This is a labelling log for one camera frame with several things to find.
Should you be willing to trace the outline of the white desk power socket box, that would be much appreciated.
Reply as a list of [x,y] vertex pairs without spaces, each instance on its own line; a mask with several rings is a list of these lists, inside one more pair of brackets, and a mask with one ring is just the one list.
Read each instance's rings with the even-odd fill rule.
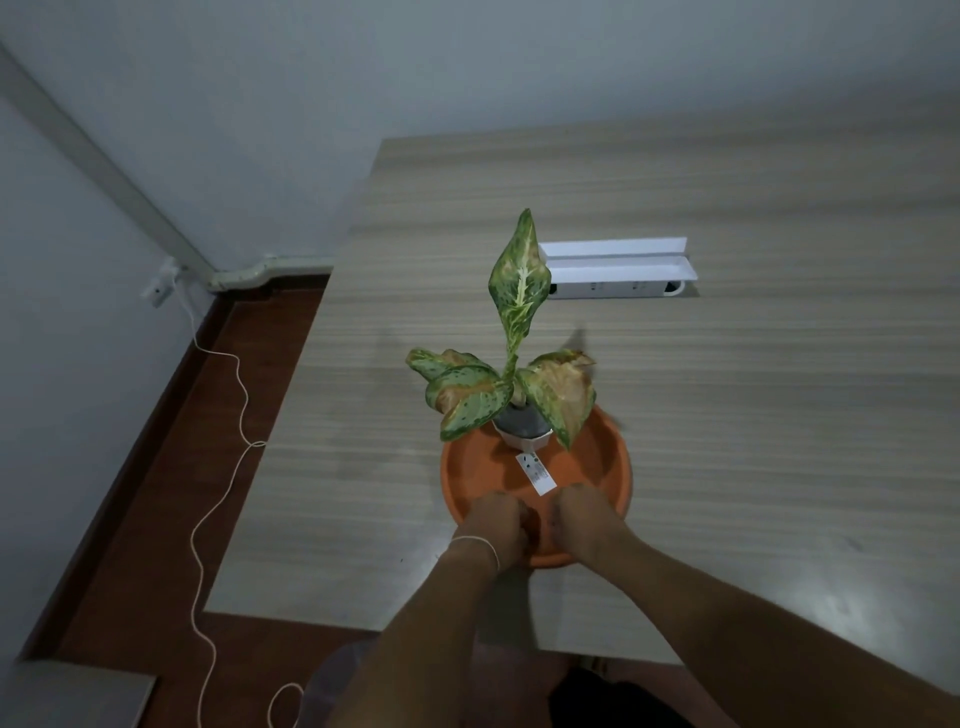
[[685,237],[542,242],[551,300],[673,298],[696,285]]

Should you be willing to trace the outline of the person's leg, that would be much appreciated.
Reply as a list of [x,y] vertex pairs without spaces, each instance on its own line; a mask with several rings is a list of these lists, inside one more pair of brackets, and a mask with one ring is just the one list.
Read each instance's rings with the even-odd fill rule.
[[[378,637],[338,648],[309,679],[294,728],[327,728]],[[550,728],[548,695],[574,667],[594,669],[612,682],[638,685],[693,728],[739,728],[680,664],[583,657],[474,643],[463,728]]]

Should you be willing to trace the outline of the white plant label tag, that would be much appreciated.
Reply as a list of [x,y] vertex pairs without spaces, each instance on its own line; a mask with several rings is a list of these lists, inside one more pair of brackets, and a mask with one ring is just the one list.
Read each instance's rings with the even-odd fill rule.
[[558,488],[556,480],[535,452],[520,452],[515,460],[539,496],[544,497]]

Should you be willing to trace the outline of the person's left forearm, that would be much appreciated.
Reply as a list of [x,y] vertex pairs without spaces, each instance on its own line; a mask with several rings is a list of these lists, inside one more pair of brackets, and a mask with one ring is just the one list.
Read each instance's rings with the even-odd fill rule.
[[498,574],[449,547],[366,654],[328,728],[459,728],[479,607]]

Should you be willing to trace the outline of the black shorts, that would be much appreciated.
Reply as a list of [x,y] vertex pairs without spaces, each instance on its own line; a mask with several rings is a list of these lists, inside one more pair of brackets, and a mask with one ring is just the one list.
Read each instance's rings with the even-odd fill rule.
[[548,695],[551,728],[695,728],[640,685],[572,667]]

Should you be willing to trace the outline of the person's left hand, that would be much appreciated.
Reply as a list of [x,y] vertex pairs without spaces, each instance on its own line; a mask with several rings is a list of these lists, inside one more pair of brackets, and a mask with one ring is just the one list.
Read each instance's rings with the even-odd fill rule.
[[500,575],[529,557],[513,556],[513,499],[501,492],[488,492],[475,499],[452,538],[449,550],[477,553]]

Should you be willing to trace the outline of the person's right forearm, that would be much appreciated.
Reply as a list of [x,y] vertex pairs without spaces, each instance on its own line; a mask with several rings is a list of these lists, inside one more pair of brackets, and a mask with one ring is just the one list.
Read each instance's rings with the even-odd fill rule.
[[740,728],[960,728],[960,698],[618,528],[583,558]]

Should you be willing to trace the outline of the white wall plug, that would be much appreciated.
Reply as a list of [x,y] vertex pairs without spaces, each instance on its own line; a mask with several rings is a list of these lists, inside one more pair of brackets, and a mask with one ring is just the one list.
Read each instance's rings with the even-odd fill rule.
[[140,298],[152,308],[159,309],[177,291],[185,269],[174,257],[167,257],[158,272],[141,291]]

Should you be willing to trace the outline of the variegated green leafy plant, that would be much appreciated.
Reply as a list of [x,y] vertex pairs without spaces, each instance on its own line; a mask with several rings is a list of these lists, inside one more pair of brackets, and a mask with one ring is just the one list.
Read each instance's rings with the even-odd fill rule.
[[501,370],[468,352],[411,348],[406,365],[426,381],[426,405],[441,414],[439,439],[450,443],[491,423],[511,405],[531,406],[570,450],[596,402],[594,359],[561,348],[519,365],[522,342],[547,300],[551,272],[542,258],[532,211],[524,209],[487,282],[506,336]]

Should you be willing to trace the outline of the orange plastic plant saucer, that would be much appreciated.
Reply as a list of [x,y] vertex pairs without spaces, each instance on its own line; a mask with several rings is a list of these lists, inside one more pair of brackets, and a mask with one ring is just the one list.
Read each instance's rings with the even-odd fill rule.
[[516,460],[519,453],[504,443],[489,423],[443,446],[441,491],[457,524],[463,522],[472,503],[486,493],[503,492],[522,500],[539,517],[538,548],[528,561],[531,569],[539,570],[573,562],[569,553],[556,548],[549,532],[550,506],[559,489],[575,483],[595,487],[606,495],[621,518],[626,517],[633,496],[633,469],[618,427],[600,407],[593,407],[569,450],[552,436],[536,452],[556,480],[556,490],[538,495]]

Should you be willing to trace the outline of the grey cabinet top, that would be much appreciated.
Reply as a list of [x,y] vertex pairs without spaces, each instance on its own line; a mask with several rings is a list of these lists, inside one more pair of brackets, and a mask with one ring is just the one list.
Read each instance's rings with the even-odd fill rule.
[[66,661],[19,661],[0,680],[0,728],[138,728],[157,677]]

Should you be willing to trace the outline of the person's right hand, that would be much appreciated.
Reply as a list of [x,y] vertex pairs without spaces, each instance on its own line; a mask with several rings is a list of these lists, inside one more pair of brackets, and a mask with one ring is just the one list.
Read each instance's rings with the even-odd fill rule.
[[582,483],[558,491],[568,491],[574,502],[572,511],[577,529],[574,548],[563,551],[595,573],[604,573],[637,540],[636,534],[603,491]]

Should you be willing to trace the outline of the small white plant pot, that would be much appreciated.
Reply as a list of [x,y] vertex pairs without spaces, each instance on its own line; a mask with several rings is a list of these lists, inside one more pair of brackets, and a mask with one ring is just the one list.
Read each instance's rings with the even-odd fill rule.
[[491,422],[504,443],[523,454],[537,453],[553,436],[549,422],[529,402],[523,406],[508,404]]

